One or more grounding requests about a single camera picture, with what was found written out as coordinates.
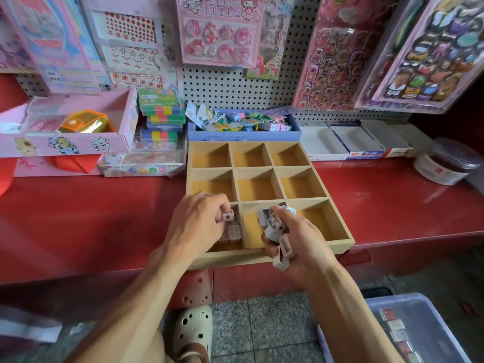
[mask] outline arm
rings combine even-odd
[[[222,212],[229,209],[223,194],[185,195],[173,212],[165,242],[66,362],[142,361],[179,279],[222,236]]]
[[[282,207],[271,209],[289,228],[289,242],[297,254],[285,273],[306,292],[335,362],[403,363],[321,232]],[[275,244],[265,235],[262,239],[268,244],[266,253],[275,256]]]

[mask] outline forearm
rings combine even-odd
[[[307,294],[335,362],[403,362],[348,272],[335,262],[317,274]]]
[[[167,256],[163,248],[155,250],[142,273],[67,362],[142,361],[187,267],[176,260],[176,254]]]

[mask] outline blue box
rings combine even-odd
[[[244,110],[219,109],[221,113],[245,112]],[[286,116],[292,131],[197,131],[195,123],[188,120],[188,141],[299,141],[301,130],[293,115]]]

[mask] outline pink box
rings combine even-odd
[[[76,154],[127,153],[131,150],[138,110],[136,88],[106,91],[101,97],[73,95],[53,98],[59,102],[55,115],[91,109],[105,113],[115,132],[99,134],[64,134],[60,132],[26,132],[0,134],[0,158],[56,156]],[[22,123],[28,104],[0,115],[0,123]]]
[[[101,176],[103,172],[98,166],[89,173],[64,171],[50,164],[44,157],[22,157],[18,159],[14,177],[45,177],[45,176]]]

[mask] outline foot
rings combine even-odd
[[[182,312],[175,326],[173,352],[178,362],[209,363],[213,334],[210,306]]]

